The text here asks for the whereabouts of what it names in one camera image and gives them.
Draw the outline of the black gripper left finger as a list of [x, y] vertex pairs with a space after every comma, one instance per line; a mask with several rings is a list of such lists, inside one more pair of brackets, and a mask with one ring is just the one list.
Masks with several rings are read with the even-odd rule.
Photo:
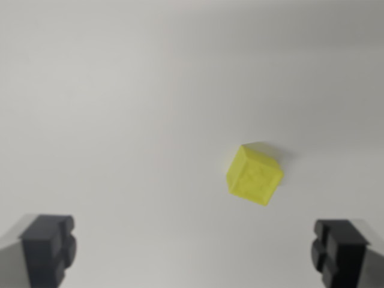
[[59, 287], [76, 258], [71, 215], [26, 214], [1, 235], [1, 287]]

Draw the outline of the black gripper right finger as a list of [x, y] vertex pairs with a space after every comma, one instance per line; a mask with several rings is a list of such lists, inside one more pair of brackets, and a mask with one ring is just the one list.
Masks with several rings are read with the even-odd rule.
[[315, 222], [311, 260], [327, 288], [383, 287], [383, 236], [364, 220]]

